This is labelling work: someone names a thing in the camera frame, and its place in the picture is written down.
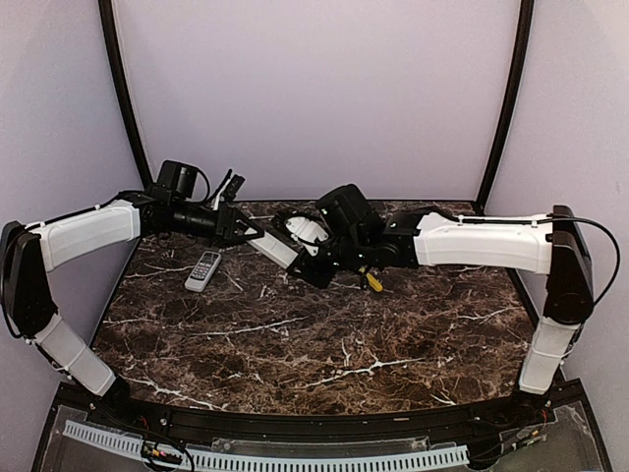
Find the yellow handled screwdriver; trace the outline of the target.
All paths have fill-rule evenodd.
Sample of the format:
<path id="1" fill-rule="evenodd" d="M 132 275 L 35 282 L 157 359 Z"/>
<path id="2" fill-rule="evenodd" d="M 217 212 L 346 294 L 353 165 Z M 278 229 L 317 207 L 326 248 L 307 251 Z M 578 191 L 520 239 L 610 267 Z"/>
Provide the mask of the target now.
<path id="1" fill-rule="evenodd" d="M 383 291 L 382 283 L 371 274 L 371 268 L 369 266 L 360 268 L 360 277 L 362 289 L 369 288 L 376 293 Z"/>

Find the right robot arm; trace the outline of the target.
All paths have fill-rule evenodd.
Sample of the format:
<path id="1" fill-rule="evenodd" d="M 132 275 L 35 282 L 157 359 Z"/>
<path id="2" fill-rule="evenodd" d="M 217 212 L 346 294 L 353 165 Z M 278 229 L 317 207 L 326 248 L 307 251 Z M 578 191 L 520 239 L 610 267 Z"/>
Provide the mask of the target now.
<path id="1" fill-rule="evenodd" d="M 600 297 L 594 293 L 592 258 L 580 230 L 585 219 L 568 206 L 524 217 L 449 214 L 437 207 L 383 218 L 354 184 L 314 204 L 318 214 L 278 214 L 277 229 L 302 245 L 289 271 L 325 288 L 340 270 L 366 278 L 372 268 L 497 266 L 546 278 L 543 314 L 520 370 L 519 390 L 501 406 L 512 427 L 540 409 L 555 372 Z"/>

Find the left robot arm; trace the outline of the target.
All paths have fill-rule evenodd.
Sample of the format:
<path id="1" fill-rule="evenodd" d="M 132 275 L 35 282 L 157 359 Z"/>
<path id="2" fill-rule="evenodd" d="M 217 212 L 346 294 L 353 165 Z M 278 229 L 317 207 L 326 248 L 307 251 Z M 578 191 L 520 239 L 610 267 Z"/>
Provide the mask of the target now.
<path id="1" fill-rule="evenodd" d="M 48 274 L 78 257 L 150 235 L 180 233 L 236 246 L 263 230 L 231 204 L 244 179 L 227 173 L 217 190 L 192 199 L 202 175 L 193 165 L 162 163 L 142 191 L 123 191 L 110 201 L 48 221 L 7 223 L 1 234 L 1 309 L 11 335 L 41 354 L 83 388 L 101 398 L 99 410 L 118 429 L 139 420 L 130 387 L 61 317 Z"/>

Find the white slim remote control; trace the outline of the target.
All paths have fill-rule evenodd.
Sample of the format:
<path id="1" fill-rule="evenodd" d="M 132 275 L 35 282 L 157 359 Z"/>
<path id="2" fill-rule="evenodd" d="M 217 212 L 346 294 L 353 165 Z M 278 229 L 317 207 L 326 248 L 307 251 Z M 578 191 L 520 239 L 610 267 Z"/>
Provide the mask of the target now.
<path id="1" fill-rule="evenodd" d="M 247 243 L 282 269 L 287 269 L 299 256 L 294 249 L 268 232 L 263 231 L 258 237 L 253 228 L 250 228 L 245 235 L 254 236 L 254 239 L 248 240 Z"/>

